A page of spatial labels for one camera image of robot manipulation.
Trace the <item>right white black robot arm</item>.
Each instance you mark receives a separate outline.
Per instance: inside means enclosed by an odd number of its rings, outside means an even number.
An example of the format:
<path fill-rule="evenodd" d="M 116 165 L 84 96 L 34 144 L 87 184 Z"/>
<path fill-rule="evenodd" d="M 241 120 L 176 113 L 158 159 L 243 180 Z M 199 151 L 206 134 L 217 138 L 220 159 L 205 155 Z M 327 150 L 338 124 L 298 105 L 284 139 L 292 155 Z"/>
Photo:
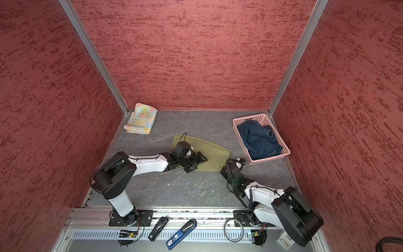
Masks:
<path fill-rule="evenodd" d="M 245 163 L 244 159 L 227 159 L 220 171 L 229 192 L 245 208 L 239 222 L 281 228 L 278 244 L 284 250 L 294 244 L 305 247 L 323 226 L 322 216 L 296 188 L 273 189 L 246 178 L 241 172 Z"/>

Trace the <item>floral pastel skirt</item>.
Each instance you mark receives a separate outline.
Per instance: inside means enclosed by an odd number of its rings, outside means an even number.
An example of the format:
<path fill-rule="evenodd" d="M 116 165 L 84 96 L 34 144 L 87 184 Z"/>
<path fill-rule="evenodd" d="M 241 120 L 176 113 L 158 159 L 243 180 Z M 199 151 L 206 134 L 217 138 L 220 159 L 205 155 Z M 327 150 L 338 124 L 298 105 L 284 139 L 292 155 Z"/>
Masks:
<path fill-rule="evenodd" d="M 154 125 L 158 110 L 150 105 L 137 103 L 131 113 L 124 129 L 128 133 L 150 134 Z"/>

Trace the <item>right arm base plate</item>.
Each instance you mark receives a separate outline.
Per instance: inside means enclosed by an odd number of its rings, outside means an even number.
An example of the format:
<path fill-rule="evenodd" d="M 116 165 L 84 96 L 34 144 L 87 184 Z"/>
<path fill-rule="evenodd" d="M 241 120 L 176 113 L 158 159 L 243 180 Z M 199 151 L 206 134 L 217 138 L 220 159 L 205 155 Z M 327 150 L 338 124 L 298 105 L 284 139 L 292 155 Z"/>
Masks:
<path fill-rule="evenodd" d="M 275 227 L 279 224 L 279 218 L 273 211 L 234 210 L 233 215 L 244 227 L 263 227 L 264 224 Z"/>

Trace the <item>dark blue skirt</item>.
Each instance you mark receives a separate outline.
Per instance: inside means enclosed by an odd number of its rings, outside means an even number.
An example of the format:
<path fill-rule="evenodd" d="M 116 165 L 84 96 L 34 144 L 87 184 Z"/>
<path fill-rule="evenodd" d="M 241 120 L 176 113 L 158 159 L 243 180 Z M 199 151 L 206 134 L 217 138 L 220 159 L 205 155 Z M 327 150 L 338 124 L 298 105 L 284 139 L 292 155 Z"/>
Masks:
<path fill-rule="evenodd" d="M 238 125 L 237 130 L 252 160 L 277 156 L 283 151 L 271 126 L 249 120 Z"/>

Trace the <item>olive green skirt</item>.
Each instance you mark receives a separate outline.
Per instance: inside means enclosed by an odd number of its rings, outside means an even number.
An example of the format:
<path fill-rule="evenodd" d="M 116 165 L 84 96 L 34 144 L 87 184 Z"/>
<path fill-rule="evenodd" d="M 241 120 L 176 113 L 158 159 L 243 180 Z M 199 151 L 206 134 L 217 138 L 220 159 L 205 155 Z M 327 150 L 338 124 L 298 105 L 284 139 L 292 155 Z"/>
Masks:
<path fill-rule="evenodd" d="M 170 152 L 180 141 L 186 141 L 193 147 L 195 153 L 200 152 L 208 159 L 208 161 L 199 164 L 196 171 L 220 172 L 225 166 L 226 160 L 230 158 L 231 150 L 225 147 L 194 136 L 182 136 L 179 133 L 174 135 Z"/>

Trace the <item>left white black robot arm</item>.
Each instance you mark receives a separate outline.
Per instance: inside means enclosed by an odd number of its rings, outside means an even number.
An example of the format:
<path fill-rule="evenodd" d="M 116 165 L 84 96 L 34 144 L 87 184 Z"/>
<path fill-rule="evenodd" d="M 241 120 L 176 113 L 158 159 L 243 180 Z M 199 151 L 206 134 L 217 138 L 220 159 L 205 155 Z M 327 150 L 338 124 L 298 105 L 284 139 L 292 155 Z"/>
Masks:
<path fill-rule="evenodd" d="M 178 167 L 189 173 L 207 161 L 207 157 L 201 152 L 194 153 L 192 150 L 185 151 L 184 155 L 172 151 L 141 157 L 118 152 L 94 169 L 89 182 L 91 188 L 103 195 L 113 207 L 110 226 L 139 225 L 139 215 L 126 192 L 126 187 L 134 176 L 171 171 Z"/>

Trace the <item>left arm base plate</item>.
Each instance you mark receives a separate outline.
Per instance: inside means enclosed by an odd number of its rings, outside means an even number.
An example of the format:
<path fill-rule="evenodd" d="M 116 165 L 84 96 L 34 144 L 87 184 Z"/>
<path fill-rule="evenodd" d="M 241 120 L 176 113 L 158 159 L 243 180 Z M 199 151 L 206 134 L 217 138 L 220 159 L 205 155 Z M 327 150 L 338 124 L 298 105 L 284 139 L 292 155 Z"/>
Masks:
<path fill-rule="evenodd" d="M 110 227 L 132 227 L 143 224 L 145 227 L 151 225 L 153 210 L 132 210 L 128 215 L 122 217 L 116 210 L 110 212 Z"/>

